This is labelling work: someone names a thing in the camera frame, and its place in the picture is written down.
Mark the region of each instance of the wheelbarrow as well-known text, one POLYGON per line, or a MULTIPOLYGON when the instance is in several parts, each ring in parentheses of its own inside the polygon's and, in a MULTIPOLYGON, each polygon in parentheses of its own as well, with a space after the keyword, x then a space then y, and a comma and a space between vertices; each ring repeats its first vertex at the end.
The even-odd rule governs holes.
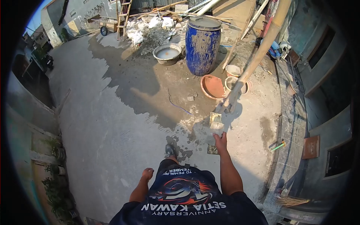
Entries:
POLYGON ((114 17, 102 17, 103 19, 91 19, 93 21, 98 21, 100 24, 100 33, 103 36, 108 35, 108 32, 115 33, 117 32, 117 19, 114 17))

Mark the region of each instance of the debris pile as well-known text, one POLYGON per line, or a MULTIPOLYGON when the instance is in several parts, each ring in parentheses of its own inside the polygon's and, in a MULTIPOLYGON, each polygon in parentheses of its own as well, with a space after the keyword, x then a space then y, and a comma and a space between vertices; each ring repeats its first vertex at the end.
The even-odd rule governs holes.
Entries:
POLYGON ((131 40, 128 43, 139 55, 151 55, 156 47, 171 42, 172 36, 184 35, 186 22, 177 22, 171 17, 160 18, 157 14, 141 20, 134 19, 126 26, 127 36, 131 40))

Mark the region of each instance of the barrel lid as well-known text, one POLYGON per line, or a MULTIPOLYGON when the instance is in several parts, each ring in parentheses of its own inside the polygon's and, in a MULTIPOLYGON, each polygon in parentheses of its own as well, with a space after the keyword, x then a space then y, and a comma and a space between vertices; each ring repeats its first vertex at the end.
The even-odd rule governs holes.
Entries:
POLYGON ((202 31, 216 31, 219 30, 221 24, 216 19, 206 16, 190 17, 188 20, 188 26, 202 31))

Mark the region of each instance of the blue plastic barrel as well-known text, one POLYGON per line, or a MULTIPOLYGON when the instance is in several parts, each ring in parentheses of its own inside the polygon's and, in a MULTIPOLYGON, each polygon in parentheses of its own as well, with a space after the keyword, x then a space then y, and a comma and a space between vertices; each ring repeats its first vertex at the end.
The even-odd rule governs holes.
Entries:
POLYGON ((210 73, 221 39, 219 21, 204 16, 191 17, 185 34, 186 65, 195 76, 210 73))

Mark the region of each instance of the water in basin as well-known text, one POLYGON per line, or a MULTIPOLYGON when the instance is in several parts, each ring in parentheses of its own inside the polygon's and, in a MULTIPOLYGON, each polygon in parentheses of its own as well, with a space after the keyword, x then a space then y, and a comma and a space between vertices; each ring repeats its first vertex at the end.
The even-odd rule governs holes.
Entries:
POLYGON ((159 59, 170 59, 179 55, 179 52, 173 48, 161 49, 156 53, 156 57, 159 59))

